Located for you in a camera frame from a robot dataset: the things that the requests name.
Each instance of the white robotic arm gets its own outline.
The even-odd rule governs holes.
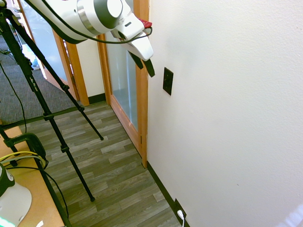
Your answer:
[[[67,42],[77,44],[87,39],[78,33],[94,37],[111,31],[113,36],[121,41],[121,45],[132,53],[132,58],[140,68],[143,67],[142,63],[140,65],[140,59],[146,66],[152,66],[150,58],[153,50],[144,32],[144,24],[132,13],[125,0],[25,1]]]

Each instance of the tripod leg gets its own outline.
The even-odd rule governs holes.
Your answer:
[[[10,30],[10,27],[8,25],[8,23],[6,22],[6,18],[5,16],[0,12],[0,30],[2,33],[2,36],[5,40],[5,42],[7,43],[7,45],[9,46],[10,51],[12,52],[12,54],[15,57],[16,62],[18,62],[19,66],[21,67],[21,70],[25,76],[25,78],[27,79],[27,82],[29,84],[29,86],[31,87],[32,91],[35,93],[43,111],[44,111],[44,119],[46,121],[50,121],[60,143],[61,143],[61,151],[64,153],[66,152],[67,156],[69,157],[74,169],[76,170],[78,177],[80,178],[82,184],[84,185],[84,188],[86,189],[87,194],[90,197],[91,201],[94,201],[95,198],[92,196],[80,170],[77,167],[77,164],[75,163],[75,160],[73,159],[71,153],[70,153],[70,149],[67,146],[67,144],[64,141],[64,138],[54,120],[54,116],[52,114],[52,112],[50,111],[50,109],[47,106],[47,103],[44,99],[44,97],[41,94],[41,91],[38,87],[38,85],[36,84],[36,81],[33,77],[32,74],[32,70],[29,64],[29,61],[25,58],[25,56],[23,55],[19,44],[17,43],[17,41],[15,40],[15,37],[12,33],[12,31]]]
[[[14,145],[14,142],[11,140],[10,137],[7,136],[1,125],[0,125],[0,135],[3,137],[4,143],[6,146],[8,146],[8,148],[10,148],[13,152],[18,152],[17,148]]]
[[[91,125],[93,130],[96,132],[96,134],[100,137],[101,140],[103,140],[103,137],[98,132],[96,127],[93,125],[93,123],[90,121],[90,119],[87,117],[87,115],[84,113],[84,107],[80,106],[78,102],[74,99],[74,97],[71,95],[71,93],[68,91],[69,87],[65,85],[56,72],[53,70],[51,65],[47,62],[44,55],[41,53],[41,51],[38,49],[36,44],[33,42],[33,40],[28,36],[26,31],[22,26],[19,26],[15,20],[12,18],[12,16],[8,16],[9,21],[13,25],[13,27],[17,30],[17,32],[20,34],[20,36],[24,39],[24,41],[27,43],[27,45],[30,47],[30,49],[34,52],[34,54],[40,59],[40,61],[46,66],[46,68],[51,73],[52,77],[56,80],[56,82],[59,84],[59,86],[62,88],[62,90],[67,94],[67,96],[70,98],[70,100],[74,103],[74,105],[77,107],[77,109],[81,112],[83,117],[87,120],[87,122]]]

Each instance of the white device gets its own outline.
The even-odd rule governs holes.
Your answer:
[[[32,203],[30,191],[0,164],[0,226],[17,227]]]
[[[146,35],[144,24],[132,13],[125,0],[25,1],[44,17],[62,39],[71,44],[80,43],[87,38],[69,29],[57,16],[73,29],[90,37],[108,31],[120,41]],[[148,37],[123,44],[123,47],[144,61],[148,61],[153,55]]]

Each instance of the floor plank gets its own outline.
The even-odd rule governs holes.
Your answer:
[[[49,122],[31,122],[50,161],[46,171],[59,184],[73,226],[179,227],[177,218],[106,102],[86,107],[85,113],[102,134],[101,141],[78,111],[55,117],[84,179],[96,198],[90,202],[83,185]],[[52,183],[59,200],[58,189]]]

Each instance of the power plug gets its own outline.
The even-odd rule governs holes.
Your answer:
[[[183,212],[182,212],[181,210],[178,210],[178,211],[177,211],[177,214],[178,214],[178,216],[179,216],[182,220],[184,220],[184,215],[183,215]]]
[[[178,211],[177,211],[177,214],[178,214],[178,216],[183,220],[183,225],[182,225],[182,227],[184,227],[185,218],[184,218],[183,212],[182,212],[181,210],[178,210]]]

